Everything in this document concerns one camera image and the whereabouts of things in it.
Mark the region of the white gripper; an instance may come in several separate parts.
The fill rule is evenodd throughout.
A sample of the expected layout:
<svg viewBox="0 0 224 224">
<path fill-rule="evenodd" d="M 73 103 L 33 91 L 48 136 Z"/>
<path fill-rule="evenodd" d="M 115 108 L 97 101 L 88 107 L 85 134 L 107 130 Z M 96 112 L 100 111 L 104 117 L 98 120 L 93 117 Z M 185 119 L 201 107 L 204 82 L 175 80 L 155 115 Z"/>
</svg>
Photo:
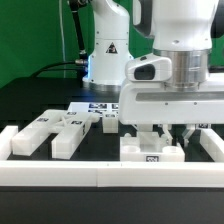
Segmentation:
<svg viewBox="0 0 224 224">
<path fill-rule="evenodd" d="M 182 133 L 187 147 L 195 124 L 224 124 L 224 73 L 212 73 L 190 92 L 171 92 L 161 83 L 126 81 L 119 97 L 119 120 L 122 124 L 163 124 L 169 146 L 173 137 L 168 124 L 187 124 Z"/>
</svg>

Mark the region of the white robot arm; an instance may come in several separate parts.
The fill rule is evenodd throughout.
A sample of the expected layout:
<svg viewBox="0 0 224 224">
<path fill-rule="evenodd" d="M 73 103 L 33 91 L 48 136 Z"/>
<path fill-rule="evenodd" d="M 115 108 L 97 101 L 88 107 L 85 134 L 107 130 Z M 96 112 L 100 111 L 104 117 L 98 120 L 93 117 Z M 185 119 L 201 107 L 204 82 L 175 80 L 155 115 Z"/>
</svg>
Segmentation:
<svg viewBox="0 0 224 224">
<path fill-rule="evenodd" d="M 87 88 L 118 90 L 119 120 L 152 125 L 224 124 L 224 72 L 209 66 L 212 40 L 224 35 L 224 0 L 133 0 L 133 15 L 112 0 L 90 4 L 95 47 L 77 61 Z"/>
</svg>

